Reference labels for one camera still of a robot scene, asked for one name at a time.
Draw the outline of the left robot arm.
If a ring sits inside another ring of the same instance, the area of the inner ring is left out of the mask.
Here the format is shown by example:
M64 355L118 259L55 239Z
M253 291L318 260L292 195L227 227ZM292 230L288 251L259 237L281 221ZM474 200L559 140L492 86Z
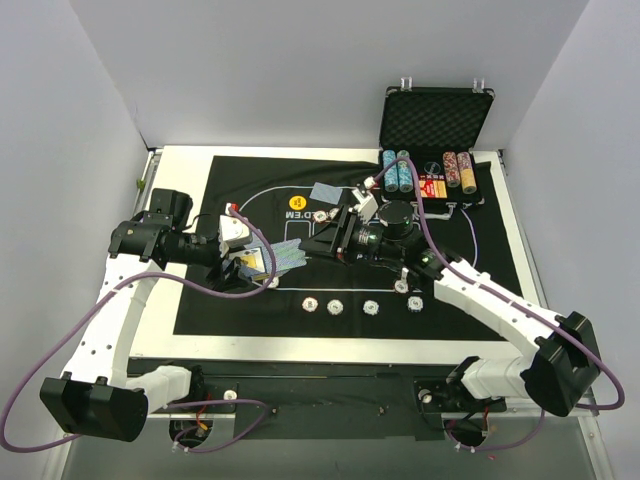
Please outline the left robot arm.
M265 280L272 284L286 266L237 209L228 205L214 238L188 232L192 198L156 189L150 207L121 222L110 237L105 283L96 305L80 325L85 332L62 373L46 378L40 399L66 434L124 442L135 440L149 414L174 403L200 408L206 388L194 368L161 365L131 377L129 353L147 301L158 280L169 280L170 263L201 266L215 278L241 273L230 253L254 240L265 257Z

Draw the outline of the blue white chip stack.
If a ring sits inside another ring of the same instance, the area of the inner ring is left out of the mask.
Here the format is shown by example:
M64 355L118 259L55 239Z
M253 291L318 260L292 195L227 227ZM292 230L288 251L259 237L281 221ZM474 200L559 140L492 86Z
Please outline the blue white chip stack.
M379 313L380 306L374 300L366 300L363 303L362 310L366 315L375 316Z

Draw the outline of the grey white chip stack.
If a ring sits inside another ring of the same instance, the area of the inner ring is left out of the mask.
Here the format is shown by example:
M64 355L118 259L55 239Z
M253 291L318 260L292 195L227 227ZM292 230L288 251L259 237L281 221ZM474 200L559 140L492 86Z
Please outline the grey white chip stack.
M327 303L327 312L330 315L340 315L344 310L344 304L338 299L332 299Z

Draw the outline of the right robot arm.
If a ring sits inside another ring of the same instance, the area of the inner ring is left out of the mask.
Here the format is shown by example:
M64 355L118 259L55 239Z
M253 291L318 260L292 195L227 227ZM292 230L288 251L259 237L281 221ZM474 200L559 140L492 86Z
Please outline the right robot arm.
M590 321L577 312L563 317L526 302L456 255L438 254L413 223L403 201L379 205L364 186L352 188L352 206L336 217L331 247L345 263L365 260L397 273L396 292L430 288L507 340L519 356L465 358L445 381L445 398L459 409L493 399L530 399L541 409L567 416L599 376L599 354Z

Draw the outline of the red white chip stack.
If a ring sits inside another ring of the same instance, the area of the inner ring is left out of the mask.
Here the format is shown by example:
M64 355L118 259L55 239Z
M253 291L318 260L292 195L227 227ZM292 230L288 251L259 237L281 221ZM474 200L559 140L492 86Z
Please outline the red white chip stack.
M313 297L306 297L302 302L303 310L309 313L316 311L318 306L318 300Z

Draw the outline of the blue playing card deck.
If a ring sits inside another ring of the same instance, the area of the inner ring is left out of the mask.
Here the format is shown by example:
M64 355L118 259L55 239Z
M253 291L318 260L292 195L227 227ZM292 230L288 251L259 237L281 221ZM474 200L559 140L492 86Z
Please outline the blue playing card deck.
M237 268L239 274L250 280L268 279L271 273L270 260L261 247L251 247L232 252L228 262Z

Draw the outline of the yellow dealer button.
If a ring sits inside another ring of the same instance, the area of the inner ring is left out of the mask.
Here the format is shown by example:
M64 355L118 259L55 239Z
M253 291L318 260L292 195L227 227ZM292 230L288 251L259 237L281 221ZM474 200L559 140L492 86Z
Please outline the yellow dealer button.
M307 199L302 195L294 195L289 199L288 205L293 211L302 211L307 207Z

